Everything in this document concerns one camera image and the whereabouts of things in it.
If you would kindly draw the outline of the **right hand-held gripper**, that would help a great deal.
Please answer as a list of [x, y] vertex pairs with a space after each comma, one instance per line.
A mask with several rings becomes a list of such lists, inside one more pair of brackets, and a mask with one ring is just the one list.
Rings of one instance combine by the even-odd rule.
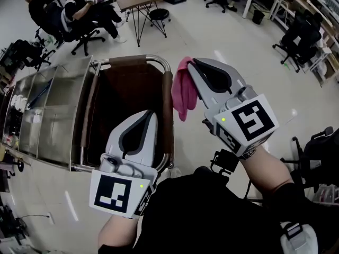
[[205, 117], [212, 134], [237, 157], [263, 144], [279, 127], [264, 94], [258, 95], [246, 85], [234, 67], [213, 59], [193, 58], [188, 71], [208, 109]]

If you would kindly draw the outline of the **pink cloth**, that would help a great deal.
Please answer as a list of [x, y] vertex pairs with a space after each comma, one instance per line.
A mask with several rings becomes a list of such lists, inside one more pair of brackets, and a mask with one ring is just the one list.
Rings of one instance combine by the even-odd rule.
[[183, 122], [186, 120], [188, 111], [195, 109], [198, 100], [197, 88], [188, 71], [190, 62], [194, 62], [192, 58], [185, 57], [179, 63], [171, 89], [173, 108]]

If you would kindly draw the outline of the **clear plastic storage box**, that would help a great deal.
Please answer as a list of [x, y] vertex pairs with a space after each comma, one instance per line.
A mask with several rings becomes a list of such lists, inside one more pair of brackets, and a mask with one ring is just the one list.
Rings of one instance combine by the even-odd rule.
[[321, 186], [314, 195], [313, 201], [325, 205], [339, 206], [339, 187], [334, 185]]

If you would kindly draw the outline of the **silver wristwatch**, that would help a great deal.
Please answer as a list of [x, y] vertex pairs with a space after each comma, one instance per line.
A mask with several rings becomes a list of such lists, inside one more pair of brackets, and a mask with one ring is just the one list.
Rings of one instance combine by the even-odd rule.
[[252, 148], [251, 150], [244, 152], [241, 156], [238, 157], [239, 160], [246, 160], [250, 158], [257, 151], [257, 147]]

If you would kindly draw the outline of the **grey chest harness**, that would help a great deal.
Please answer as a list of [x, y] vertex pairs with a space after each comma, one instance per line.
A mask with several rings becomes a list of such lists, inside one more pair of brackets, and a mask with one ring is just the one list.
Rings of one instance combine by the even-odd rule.
[[318, 254], [317, 236], [310, 225], [297, 222], [281, 222], [280, 225], [283, 254]]

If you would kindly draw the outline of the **black round stool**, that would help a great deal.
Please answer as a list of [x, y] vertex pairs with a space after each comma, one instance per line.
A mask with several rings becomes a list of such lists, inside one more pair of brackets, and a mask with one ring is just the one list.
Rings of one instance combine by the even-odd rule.
[[161, 34], [167, 38], [165, 31], [165, 22], [171, 22], [170, 12], [164, 8], [157, 8], [149, 13], [150, 26], [156, 28]]

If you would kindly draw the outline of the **stainless steel cart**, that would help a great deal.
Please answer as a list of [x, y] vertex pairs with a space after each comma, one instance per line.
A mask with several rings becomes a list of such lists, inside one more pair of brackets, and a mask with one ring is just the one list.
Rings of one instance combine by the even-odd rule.
[[[96, 73], [95, 61], [98, 60], [83, 57], [46, 68], [19, 80], [4, 97], [0, 107], [0, 143], [18, 156], [19, 163], [28, 156], [69, 171], [91, 171], [75, 165], [79, 163], [86, 97]], [[50, 79], [53, 81], [49, 89], [32, 109], [26, 110]], [[14, 95], [27, 98], [17, 149], [5, 143], [3, 133]], [[32, 123], [33, 114], [42, 114], [40, 124]]]

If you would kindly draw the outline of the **person's right forearm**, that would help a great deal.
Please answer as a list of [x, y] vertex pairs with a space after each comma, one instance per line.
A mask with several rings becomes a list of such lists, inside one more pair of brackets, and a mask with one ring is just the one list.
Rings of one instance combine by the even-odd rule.
[[263, 195], [272, 194], [285, 184], [293, 183], [286, 165], [262, 146], [247, 159], [240, 159], [250, 181]]

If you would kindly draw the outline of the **dark blue plastic tool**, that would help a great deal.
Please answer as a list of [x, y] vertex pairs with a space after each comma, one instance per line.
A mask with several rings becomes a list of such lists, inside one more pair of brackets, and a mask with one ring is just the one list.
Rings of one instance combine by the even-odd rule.
[[36, 104], [36, 102], [42, 97], [42, 95], [49, 89], [51, 83], [52, 83], [53, 79], [50, 79], [46, 86], [40, 91], [40, 93], [32, 100], [30, 101], [27, 106], [26, 106], [26, 110], [30, 110], [34, 107], [34, 105]]

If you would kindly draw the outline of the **person's black shirt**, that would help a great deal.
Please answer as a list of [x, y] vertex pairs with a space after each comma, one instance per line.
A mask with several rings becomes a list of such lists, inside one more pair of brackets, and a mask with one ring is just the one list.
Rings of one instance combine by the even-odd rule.
[[293, 183], [265, 201], [237, 197], [212, 172], [166, 179], [149, 199], [140, 236], [101, 243], [98, 254], [283, 254], [283, 222], [310, 225], [319, 252], [339, 240], [339, 207], [313, 203]]

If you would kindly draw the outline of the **brown cart bag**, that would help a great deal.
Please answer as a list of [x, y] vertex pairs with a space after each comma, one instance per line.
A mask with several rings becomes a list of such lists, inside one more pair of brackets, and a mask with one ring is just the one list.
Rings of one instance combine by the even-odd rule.
[[155, 162], [162, 172], [174, 154], [173, 74], [169, 63], [156, 55], [138, 55], [95, 61], [84, 114], [80, 155], [76, 168], [99, 166], [111, 131], [129, 116], [152, 110], [158, 117]]

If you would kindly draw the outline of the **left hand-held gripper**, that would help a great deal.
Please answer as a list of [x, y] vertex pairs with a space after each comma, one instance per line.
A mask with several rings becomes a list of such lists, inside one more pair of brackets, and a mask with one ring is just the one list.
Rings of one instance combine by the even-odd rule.
[[157, 128], [156, 113], [145, 110], [112, 130], [100, 167], [91, 173], [90, 207], [129, 219], [144, 214], [158, 176], [151, 167]]

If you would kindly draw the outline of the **person's white shoe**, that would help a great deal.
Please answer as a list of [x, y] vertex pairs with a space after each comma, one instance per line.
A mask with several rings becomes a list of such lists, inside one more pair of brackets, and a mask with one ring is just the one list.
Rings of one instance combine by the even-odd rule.
[[165, 168], [165, 170], [161, 174], [162, 179], [178, 178], [181, 176], [182, 176], [182, 172], [178, 167]]

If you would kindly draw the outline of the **black chest mount bracket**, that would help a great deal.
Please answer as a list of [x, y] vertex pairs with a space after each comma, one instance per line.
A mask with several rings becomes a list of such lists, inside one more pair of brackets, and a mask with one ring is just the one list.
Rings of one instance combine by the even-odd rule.
[[239, 163], [239, 159], [230, 151], [221, 149], [216, 151], [212, 160], [210, 160], [210, 169], [220, 175], [232, 175]]

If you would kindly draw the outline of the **person's left forearm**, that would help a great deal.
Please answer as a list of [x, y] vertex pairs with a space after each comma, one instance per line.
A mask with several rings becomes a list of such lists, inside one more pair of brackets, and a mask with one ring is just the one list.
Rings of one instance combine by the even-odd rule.
[[134, 245], [137, 238], [138, 219], [112, 215], [99, 232], [98, 248]]

